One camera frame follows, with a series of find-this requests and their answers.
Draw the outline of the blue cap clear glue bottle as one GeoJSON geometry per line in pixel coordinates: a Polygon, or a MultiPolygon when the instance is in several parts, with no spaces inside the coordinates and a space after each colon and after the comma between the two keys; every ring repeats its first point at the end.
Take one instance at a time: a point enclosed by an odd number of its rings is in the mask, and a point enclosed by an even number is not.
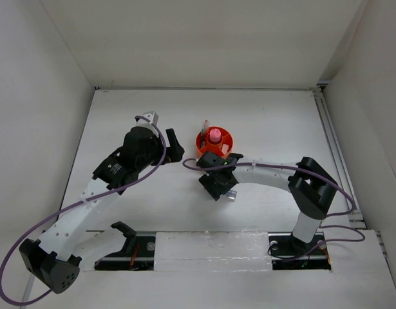
{"type": "Polygon", "coordinates": [[[237,192],[234,190],[229,190],[225,193],[225,197],[230,201],[235,201],[237,197],[237,192]]]}

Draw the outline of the pink cap glue bottle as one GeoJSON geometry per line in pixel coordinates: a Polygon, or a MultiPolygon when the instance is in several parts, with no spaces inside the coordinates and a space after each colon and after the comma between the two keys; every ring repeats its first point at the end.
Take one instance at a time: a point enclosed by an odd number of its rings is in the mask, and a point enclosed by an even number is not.
{"type": "Polygon", "coordinates": [[[208,141],[211,144],[218,144],[222,140],[222,132],[218,128],[212,128],[208,133],[208,141]]]}

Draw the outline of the white pink stapler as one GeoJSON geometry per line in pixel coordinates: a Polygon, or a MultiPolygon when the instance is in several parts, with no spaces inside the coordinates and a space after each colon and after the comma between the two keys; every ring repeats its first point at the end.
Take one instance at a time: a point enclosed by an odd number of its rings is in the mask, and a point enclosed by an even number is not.
{"type": "Polygon", "coordinates": [[[222,145],[222,152],[223,153],[228,153],[229,152],[229,145],[223,144],[222,145]]]}

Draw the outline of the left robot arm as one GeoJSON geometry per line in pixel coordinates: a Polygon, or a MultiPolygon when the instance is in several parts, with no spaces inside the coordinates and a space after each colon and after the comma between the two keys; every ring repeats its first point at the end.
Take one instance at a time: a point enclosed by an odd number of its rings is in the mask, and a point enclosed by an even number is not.
{"type": "Polygon", "coordinates": [[[90,225],[123,194],[124,186],[136,183],[149,166],[182,159],[184,149],[174,130],[165,132],[167,147],[152,127],[133,127],[122,146],[94,170],[81,195],[83,203],[65,212],[37,240],[25,239],[21,243],[19,251],[26,268],[52,292],[61,294],[76,280],[83,257],[74,253],[75,247],[90,225]]]}

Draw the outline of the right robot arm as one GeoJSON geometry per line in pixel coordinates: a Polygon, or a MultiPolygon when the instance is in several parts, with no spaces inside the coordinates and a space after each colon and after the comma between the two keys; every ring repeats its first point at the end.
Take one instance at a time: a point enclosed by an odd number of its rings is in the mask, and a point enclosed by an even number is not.
{"type": "Polygon", "coordinates": [[[214,200],[219,200],[241,183],[265,185],[289,192],[299,209],[289,245],[298,254],[312,247],[312,239],[327,217],[337,192],[337,182],[310,157],[289,166],[251,160],[242,154],[222,158],[206,151],[196,166],[205,172],[199,182],[214,200]]]}

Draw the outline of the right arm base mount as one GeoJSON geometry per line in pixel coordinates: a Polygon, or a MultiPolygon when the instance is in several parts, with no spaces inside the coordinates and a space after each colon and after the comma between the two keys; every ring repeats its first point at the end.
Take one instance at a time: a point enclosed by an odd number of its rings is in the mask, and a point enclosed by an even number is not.
{"type": "Polygon", "coordinates": [[[268,255],[272,258],[273,270],[331,270],[327,249],[315,248],[307,252],[325,237],[322,232],[316,233],[310,243],[303,243],[291,233],[270,233],[268,255]]]}

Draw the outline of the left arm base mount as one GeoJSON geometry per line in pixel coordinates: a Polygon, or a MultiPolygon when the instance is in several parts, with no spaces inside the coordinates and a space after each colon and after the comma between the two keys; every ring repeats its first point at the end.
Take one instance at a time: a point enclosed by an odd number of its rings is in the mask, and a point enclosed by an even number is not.
{"type": "Polygon", "coordinates": [[[125,242],[95,263],[98,271],[132,272],[152,271],[155,264],[156,232],[136,232],[125,223],[118,221],[111,225],[125,237],[125,242]]]}

